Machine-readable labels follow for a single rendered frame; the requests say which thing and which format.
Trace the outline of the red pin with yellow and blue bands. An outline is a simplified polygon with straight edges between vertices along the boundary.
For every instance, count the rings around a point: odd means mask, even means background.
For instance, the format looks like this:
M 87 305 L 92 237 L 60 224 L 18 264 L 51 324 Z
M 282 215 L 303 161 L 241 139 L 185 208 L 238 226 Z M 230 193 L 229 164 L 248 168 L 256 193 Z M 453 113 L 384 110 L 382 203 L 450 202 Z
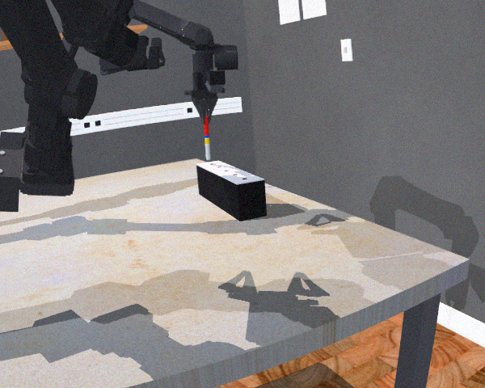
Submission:
M 209 121 L 208 117 L 205 117 L 205 150 L 206 150 L 206 159 L 210 160 L 210 148 L 209 148 Z

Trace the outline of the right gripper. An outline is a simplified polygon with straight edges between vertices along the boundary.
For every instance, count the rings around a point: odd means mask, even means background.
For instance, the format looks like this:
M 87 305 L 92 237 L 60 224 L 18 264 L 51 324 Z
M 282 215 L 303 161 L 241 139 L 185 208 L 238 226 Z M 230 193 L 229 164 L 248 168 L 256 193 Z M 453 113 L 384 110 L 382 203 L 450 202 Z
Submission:
M 114 57 L 102 59 L 102 61 L 99 58 L 101 75 L 114 74 L 123 70 L 156 70 L 165 65 L 161 38 L 152 38 L 149 59 L 146 56 L 146 46 L 149 45 L 147 36 L 138 36 L 137 51 L 124 44 L 122 35 L 120 35 L 120 38 L 121 46 Z M 159 59 L 161 59 L 161 62 Z

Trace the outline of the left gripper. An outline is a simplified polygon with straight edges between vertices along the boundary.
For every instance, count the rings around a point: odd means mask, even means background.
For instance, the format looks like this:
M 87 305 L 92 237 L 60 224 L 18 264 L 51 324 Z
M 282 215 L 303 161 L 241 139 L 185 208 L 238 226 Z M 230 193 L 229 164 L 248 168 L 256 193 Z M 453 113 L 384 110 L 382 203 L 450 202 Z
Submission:
M 192 96 L 192 102 L 199 113 L 202 124 L 205 124 L 206 116 L 208 117 L 208 121 L 210 123 L 213 109 L 215 108 L 218 101 L 217 93 L 216 94 L 211 94 L 211 93 L 209 93 L 208 90 L 184 91 L 184 95 L 189 94 Z M 211 95 L 216 95 L 216 96 L 211 96 Z

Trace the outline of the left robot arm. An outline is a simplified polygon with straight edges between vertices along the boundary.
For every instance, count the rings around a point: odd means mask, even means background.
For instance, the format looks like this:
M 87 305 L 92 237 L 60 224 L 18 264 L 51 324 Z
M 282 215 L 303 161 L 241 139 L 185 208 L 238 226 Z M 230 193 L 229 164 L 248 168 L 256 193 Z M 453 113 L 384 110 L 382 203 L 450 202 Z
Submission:
M 133 19 L 173 36 L 196 51 L 192 54 L 193 70 L 213 70 L 214 54 L 215 67 L 222 71 L 192 73 L 193 90 L 221 93 L 226 84 L 225 70 L 238 69 L 237 47 L 214 44 L 212 31 L 204 25 L 181 19 L 140 0 L 133 0 L 133 3 L 136 11 Z

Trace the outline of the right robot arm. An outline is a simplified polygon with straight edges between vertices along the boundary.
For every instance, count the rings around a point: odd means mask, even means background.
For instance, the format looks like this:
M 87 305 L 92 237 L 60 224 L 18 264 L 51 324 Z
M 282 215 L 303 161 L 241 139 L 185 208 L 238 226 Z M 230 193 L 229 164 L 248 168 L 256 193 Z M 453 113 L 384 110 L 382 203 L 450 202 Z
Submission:
M 109 59 L 118 53 L 122 35 L 124 44 L 137 51 L 139 35 L 126 27 L 136 14 L 133 0 L 51 2 L 68 44 Z M 79 69 L 69 55 L 45 0 L 0 0 L 0 27 L 24 64 L 21 79 L 30 127 L 22 181 L 70 184 L 73 145 L 68 118 L 86 117 L 95 99 L 97 76 Z

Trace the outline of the white block with holes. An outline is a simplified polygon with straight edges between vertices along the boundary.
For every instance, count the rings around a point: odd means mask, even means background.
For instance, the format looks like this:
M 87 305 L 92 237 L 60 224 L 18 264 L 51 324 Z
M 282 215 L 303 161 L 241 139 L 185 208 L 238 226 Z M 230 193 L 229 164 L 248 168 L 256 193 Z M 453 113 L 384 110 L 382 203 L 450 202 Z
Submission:
M 220 161 L 196 164 L 196 171 L 199 194 L 232 217 L 267 216 L 263 178 Z

